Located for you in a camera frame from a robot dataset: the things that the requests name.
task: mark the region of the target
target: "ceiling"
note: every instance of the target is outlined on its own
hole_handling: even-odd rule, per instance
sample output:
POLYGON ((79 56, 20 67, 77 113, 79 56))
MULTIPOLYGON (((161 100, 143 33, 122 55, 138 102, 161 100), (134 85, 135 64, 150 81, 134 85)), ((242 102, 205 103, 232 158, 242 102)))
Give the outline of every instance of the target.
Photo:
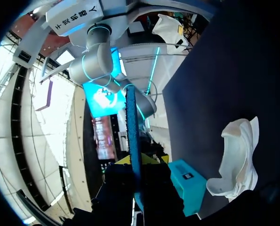
POLYGON ((130 46, 119 50, 127 77, 141 91, 147 90, 157 48, 158 45, 156 44, 147 44, 130 46))
MULTIPOLYGON (((26 14, 21 18, 17 19, 13 25, 11 26, 11 31, 15 33, 20 38, 23 38, 27 31, 31 28, 31 26, 35 23, 35 17, 30 16, 30 14, 26 14)), ((54 32, 51 32, 47 39, 45 40, 40 53, 47 57, 51 53, 53 53, 58 48, 70 42, 69 37, 60 37, 56 35, 54 32)))

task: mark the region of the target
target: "white wall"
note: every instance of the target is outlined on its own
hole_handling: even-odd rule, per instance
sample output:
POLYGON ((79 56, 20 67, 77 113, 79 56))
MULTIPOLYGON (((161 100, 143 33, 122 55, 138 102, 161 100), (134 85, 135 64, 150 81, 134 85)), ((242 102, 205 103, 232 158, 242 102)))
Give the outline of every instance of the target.
POLYGON ((73 207, 92 211, 83 158, 83 116, 85 101, 86 98, 83 89, 76 87, 66 140, 67 166, 71 179, 71 187, 68 194, 71 197, 73 207))
POLYGON ((12 145, 10 129, 11 102, 17 73, 9 81, 0 98, 0 190, 10 206, 21 219, 31 217, 16 196, 16 191, 22 189, 26 196, 35 203, 18 168, 12 145))
MULTIPOLYGON (((161 46, 160 53, 166 53, 166 46, 161 46)), ((154 116, 149 117, 150 134, 156 142, 160 142, 164 146, 164 152, 169 154, 170 161, 172 161, 170 136, 162 91, 184 59, 185 56, 159 56, 153 76, 153 82, 157 86, 157 93, 161 95, 158 95, 156 101, 157 112, 154 116)), ((152 85, 151 93, 156 94, 156 90, 152 85)))
POLYGON ((62 186, 58 163, 31 104, 29 74, 25 79, 21 105, 21 129, 25 156, 36 186, 49 205, 62 192, 62 186))

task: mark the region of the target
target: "blue strip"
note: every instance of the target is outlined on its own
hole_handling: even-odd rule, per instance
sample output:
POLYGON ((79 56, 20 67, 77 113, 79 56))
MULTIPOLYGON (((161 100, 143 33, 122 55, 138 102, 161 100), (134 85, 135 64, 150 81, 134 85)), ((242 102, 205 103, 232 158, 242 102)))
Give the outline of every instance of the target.
POLYGON ((152 81, 152 78, 153 78, 154 69, 155 69, 155 66, 157 64, 157 59, 159 57, 159 53, 160 53, 160 47, 158 47, 158 49, 157 49, 157 55, 156 55, 154 63, 153 63, 153 67, 152 67, 152 71, 151 71, 151 75, 150 75, 150 79, 149 79, 149 84, 148 84, 146 95, 148 95, 148 93, 150 91, 151 81, 152 81))
POLYGON ((85 57, 85 55, 83 55, 83 57, 82 57, 82 59, 81 59, 81 65, 82 65, 83 73, 85 74, 85 76, 87 76, 88 79, 90 79, 90 80, 92 81, 93 79, 91 79, 91 78, 88 76, 87 72, 86 72, 85 69, 84 69, 84 63, 83 63, 84 57, 85 57))
POLYGON ((144 117, 144 115, 143 115, 143 113, 142 113, 142 111, 141 111, 141 109, 139 108, 138 105, 136 105, 136 108, 138 109, 139 113, 141 114, 141 116, 143 118, 143 121, 145 121, 145 117, 144 117))
POLYGON ((150 129, 150 122, 149 122, 149 118, 147 118, 147 127, 150 129))
POLYGON ((121 86, 115 79, 113 80, 118 86, 121 86))

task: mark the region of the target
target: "robotic arm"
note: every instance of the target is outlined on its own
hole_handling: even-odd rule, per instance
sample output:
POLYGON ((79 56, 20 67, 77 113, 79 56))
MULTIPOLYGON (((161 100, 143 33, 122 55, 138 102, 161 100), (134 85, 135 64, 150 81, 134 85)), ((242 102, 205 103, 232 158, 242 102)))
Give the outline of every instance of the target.
MULTIPOLYGON (((32 67, 42 44, 53 30, 59 36, 69 36, 73 45, 85 47, 86 52, 45 75, 47 57, 40 82, 69 68, 70 77, 76 84, 93 82, 113 93, 125 93, 126 87, 132 83, 126 78, 114 79, 110 75, 113 69, 111 46, 137 17, 149 12, 171 11, 195 12, 210 19, 216 11, 215 7, 200 0, 192 0, 191 4, 185 4, 184 0, 38 0, 31 6, 38 7, 47 2, 51 8, 24 36, 13 60, 24 67, 32 67)), ((135 93, 138 119, 144 120, 156 112, 156 105, 138 89, 135 93)))

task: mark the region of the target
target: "cyan led light strip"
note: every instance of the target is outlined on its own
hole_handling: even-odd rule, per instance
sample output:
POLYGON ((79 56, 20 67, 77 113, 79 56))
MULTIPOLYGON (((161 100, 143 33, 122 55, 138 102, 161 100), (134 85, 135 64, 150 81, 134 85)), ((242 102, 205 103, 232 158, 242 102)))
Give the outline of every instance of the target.
POLYGON ((148 83, 148 88, 147 88, 146 95, 148 95, 148 93, 149 93, 149 91, 150 91, 151 81, 152 81, 152 78, 153 78, 154 69, 155 69, 155 66, 156 66, 156 64, 157 64, 157 60, 158 60, 158 57, 159 57, 159 53, 160 53, 160 47, 158 47, 158 49, 157 49, 157 54, 156 54, 156 57, 155 57, 155 60, 154 60, 154 63, 153 63, 153 67, 152 67, 152 71, 151 71, 151 75, 150 75, 150 79, 149 79, 149 83, 148 83))
POLYGON ((121 86, 115 79, 113 80, 118 86, 121 86))
POLYGON ((145 121, 145 117, 143 115, 143 112, 141 111, 141 109, 139 108, 138 105, 136 105, 136 108, 138 109, 139 113, 141 114, 142 118, 143 118, 143 121, 145 121))

